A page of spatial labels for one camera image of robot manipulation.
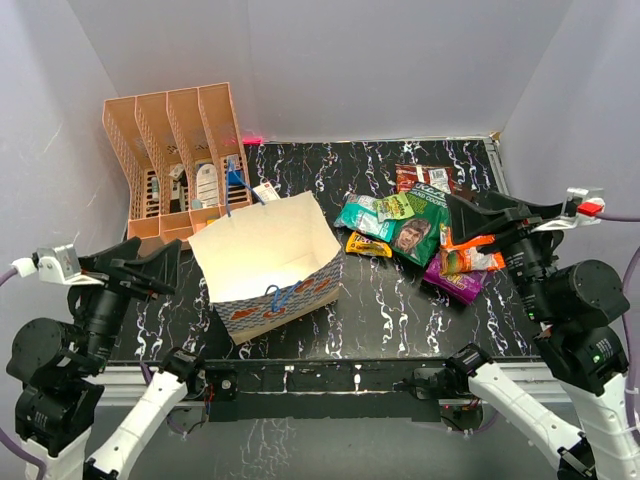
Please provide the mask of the orange snack packet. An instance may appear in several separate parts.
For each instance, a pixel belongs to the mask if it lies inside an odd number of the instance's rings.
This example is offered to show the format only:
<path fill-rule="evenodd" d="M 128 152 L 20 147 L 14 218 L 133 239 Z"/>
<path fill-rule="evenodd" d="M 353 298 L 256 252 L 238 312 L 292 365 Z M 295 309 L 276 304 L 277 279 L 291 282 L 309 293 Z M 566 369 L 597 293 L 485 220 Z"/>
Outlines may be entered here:
<path fill-rule="evenodd" d="M 495 271 L 503 269 L 506 264 L 502 257 L 465 257 L 452 252 L 451 228 L 440 225 L 440 260 L 442 274 L 467 273 L 472 271 Z"/>

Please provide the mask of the brown kettle chips bag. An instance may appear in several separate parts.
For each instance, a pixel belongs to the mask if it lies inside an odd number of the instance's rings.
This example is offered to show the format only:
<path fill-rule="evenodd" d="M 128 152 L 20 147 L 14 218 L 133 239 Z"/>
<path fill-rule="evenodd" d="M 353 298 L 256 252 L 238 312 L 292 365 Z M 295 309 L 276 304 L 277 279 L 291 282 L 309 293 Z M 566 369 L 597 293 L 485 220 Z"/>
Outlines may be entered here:
<path fill-rule="evenodd" d="M 476 200 L 477 193 L 465 185 L 454 183 L 450 189 L 452 195 L 459 196 L 472 203 Z"/>

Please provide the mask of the purple snack bag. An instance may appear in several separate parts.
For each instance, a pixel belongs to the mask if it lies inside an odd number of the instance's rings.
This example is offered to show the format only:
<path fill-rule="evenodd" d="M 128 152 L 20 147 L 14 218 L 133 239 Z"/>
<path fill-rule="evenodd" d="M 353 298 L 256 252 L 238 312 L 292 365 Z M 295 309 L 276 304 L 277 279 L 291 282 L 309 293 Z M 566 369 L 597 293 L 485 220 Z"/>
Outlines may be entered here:
<path fill-rule="evenodd" d="M 487 271 L 442 274 L 440 255 L 436 254 L 424 273 L 423 281 L 444 290 L 468 306 L 483 290 L 487 277 Z"/>

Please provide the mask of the green snack bag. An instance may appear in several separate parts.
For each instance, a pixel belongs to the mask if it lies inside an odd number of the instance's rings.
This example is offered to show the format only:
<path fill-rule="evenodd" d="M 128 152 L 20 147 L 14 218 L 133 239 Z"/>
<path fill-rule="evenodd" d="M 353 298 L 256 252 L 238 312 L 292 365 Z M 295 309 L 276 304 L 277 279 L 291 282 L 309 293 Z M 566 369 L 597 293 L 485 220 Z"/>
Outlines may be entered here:
<path fill-rule="evenodd" d="M 414 215 L 397 221 L 390 246 L 395 254 L 426 267 L 440 247 L 440 227 L 449 224 L 448 194 L 416 183 L 405 196 Z"/>

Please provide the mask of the yellow green snack packet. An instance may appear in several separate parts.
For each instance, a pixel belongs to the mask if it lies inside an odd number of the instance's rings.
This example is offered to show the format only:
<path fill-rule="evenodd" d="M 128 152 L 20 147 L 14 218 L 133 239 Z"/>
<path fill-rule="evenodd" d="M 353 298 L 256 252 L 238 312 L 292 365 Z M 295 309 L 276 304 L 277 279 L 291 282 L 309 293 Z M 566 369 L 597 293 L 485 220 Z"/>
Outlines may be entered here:
<path fill-rule="evenodd" d="M 405 220 L 415 214 L 405 192 L 377 199 L 374 206 L 379 222 Z"/>

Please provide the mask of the red doritos bag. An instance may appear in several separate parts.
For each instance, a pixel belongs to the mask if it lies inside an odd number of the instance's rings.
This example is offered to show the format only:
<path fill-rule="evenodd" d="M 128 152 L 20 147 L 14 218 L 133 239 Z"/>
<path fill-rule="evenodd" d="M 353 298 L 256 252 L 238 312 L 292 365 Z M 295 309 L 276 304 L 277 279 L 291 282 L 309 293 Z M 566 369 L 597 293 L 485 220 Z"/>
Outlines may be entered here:
<path fill-rule="evenodd" d="M 454 182 L 450 167 L 396 164 L 395 172 L 397 193 L 410 191 L 416 183 L 428 184 L 445 193 L 452 193 Z"/>

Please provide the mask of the teal foxs candy bag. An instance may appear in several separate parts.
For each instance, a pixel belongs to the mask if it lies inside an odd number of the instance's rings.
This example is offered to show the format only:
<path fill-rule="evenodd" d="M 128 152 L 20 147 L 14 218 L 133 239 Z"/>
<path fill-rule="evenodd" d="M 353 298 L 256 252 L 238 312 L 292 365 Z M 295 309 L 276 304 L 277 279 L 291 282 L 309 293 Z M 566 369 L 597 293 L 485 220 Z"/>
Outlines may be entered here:
<path fill-rule="evenodd" d="M 333 226 L 389 242 L 394 233 L 395 221 L 378 219 L 374 197 L 349 193 Z"/>

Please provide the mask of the blue checkered paper bag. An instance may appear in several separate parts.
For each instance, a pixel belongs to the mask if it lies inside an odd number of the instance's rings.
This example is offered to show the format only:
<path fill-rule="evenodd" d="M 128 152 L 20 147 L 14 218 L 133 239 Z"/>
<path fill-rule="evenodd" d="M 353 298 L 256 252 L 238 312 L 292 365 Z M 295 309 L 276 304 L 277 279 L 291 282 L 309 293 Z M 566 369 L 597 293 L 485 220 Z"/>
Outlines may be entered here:
<path fill-rule="evenodd" d="M 227 209 L 188 242 L 235 344 L 339 297 L 344 254 L 310 191 Z"/>

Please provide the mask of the yellow brown candy packet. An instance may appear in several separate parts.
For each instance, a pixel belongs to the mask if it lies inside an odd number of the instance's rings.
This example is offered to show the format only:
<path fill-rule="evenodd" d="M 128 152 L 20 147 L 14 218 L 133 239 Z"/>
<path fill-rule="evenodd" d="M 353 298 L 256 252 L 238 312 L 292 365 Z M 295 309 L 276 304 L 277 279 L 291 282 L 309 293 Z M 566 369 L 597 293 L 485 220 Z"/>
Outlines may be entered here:
<path fill-rule="evenodd" d="M 370 239 L 357 231 L 351 233 L 345 252 L 369 257 L 391 258 L 393 256 L 392 249 L 387 243 Z"/>

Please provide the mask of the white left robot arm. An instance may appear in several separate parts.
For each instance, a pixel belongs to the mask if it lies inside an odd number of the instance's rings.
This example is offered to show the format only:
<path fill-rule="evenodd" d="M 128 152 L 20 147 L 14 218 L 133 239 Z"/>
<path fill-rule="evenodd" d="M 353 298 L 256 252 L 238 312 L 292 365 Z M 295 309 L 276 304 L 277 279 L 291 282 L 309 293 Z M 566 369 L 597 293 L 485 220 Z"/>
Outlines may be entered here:
<path fill-rule="evenodd" d="M 93 383 L 104 372 L 132 300 L 149 302 L 176 291 L 182 242 L 174 240 L 147 256 L 132 237 L 80 257 L 73 245 L 40 248 L 18 259 L 2 281 L 38 275 L 64 285 L 72 320 L 40 317 L 18 331 L 7 374 L 20 381 L 14 442 L 2 443 L 25 461 L 28 479 L 126 479 L 172 410 L 206 387 L 204 361 L 172 349 L 152 374 L 145 392 L 93 454 L 86 444 L 105 391 Z"/>

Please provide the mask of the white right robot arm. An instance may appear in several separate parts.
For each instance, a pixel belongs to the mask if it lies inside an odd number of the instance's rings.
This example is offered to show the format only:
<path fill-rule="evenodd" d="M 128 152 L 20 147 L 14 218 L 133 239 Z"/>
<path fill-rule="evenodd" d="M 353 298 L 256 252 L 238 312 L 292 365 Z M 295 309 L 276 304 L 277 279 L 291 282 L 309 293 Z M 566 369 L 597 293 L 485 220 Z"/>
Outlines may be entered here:
<path fill-rule="evenodd" d="M 612 329 L 630 307 L 623 281 L 599 260 L 556 265 L 565 232 L 601 220 L 603 192 L 571 188 L 553 205 L 498 192 L 475 203 L 450 195 L 446 203 L 455 243 L 492 237 L 487 249 L 502 255 L 527 317 L 541 325 L 535 346 L 579 424 L 558 418 L 474 344 L 448 358 L 447 388 L 489 403 L 545 455 L 561 479 L 637 478 L 635 370 L 630 349 Z"/>

